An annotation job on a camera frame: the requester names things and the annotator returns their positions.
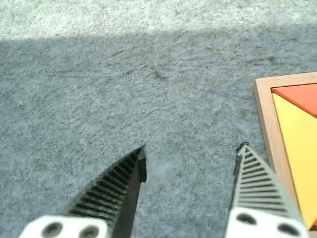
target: wooden frame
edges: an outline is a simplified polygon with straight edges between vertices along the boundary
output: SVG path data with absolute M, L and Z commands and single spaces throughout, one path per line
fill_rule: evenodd
M 258 104 L 260 121 L 270 166 L 277 177 L 298 205 L 291 171 L 280 131 L 271 88 L 317 83 L 317 72 L 301 73 L 269 78 L 258 78 L 254 83 L 254 91 Z M 312 238 L 317 238 L 317 232 L 310 231 Z

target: orange puzzle piece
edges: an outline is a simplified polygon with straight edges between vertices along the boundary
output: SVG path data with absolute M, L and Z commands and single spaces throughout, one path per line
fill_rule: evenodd
M 272 88 L 271 92 L 317 118 L 317 83 Z
M 317 231 L 317 219 L 316 219 L 315 223 L 313 224 L 311 231 Z

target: gray carpet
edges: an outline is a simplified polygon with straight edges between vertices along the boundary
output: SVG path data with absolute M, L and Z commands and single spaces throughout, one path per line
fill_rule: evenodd
M 134 238 L 221 238 L 256 78 L 317 71 L 312 0 L 2 0 L 0 237 L 146 143 Z

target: screw hole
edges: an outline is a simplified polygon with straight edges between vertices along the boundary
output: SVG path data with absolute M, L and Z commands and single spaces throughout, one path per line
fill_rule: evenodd
M 62 224 L 59 222 L 54 222 L 46 226 L 42 232 L 42 235 L 45 238 L 53 238 L 60 234 L 61 229 L 63 228 Z
M 241 213 L 237 216 L 237 220 L 245 223 L 245 224 L 249 224 L 249 225 L 256 225 L 257 221 L 249 214 L 247 213 Z
M 295 237 L 299 236 L 298 230 L 295 227 L 293 227 L 292 225 L 280 224 L 277 228 L 280 232 L 285 233 L 287 235 L 292 235 Z
M 89 226 L 83 229 L 79 235 L 79 238 L 96 238 L 98 236 L 99 229 L 96 226 Z

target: tangram puzzle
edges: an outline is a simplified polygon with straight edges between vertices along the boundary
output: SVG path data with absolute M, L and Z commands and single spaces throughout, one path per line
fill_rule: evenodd
M 317 237 L 317 72 L 254 85 L 270 165 Z

